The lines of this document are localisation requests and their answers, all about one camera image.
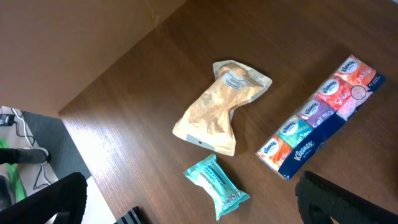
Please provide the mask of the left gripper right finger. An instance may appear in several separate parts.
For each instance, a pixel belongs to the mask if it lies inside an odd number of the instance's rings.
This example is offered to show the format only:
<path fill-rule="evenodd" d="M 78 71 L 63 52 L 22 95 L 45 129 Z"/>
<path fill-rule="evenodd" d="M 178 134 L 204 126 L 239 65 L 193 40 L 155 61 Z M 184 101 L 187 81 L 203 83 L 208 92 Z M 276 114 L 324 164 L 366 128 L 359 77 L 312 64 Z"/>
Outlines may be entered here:
<path fill-rule="evenodd" d="M 397 214 L 307 170 L 295 187 L 295 195 L 305 224 L 397 223 Z"/>

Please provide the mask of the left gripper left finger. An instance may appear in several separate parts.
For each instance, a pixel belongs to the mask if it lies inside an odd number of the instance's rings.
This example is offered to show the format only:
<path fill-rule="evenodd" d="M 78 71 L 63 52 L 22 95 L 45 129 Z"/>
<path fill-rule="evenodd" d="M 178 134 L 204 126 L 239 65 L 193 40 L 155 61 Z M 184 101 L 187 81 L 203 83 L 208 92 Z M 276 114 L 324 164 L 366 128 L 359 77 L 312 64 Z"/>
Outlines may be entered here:
<path fill-rule="evenodd" d="M 87 183 L 74 172 L 1 211 L 1 223 L 80 224 L 85 213 Z"/>

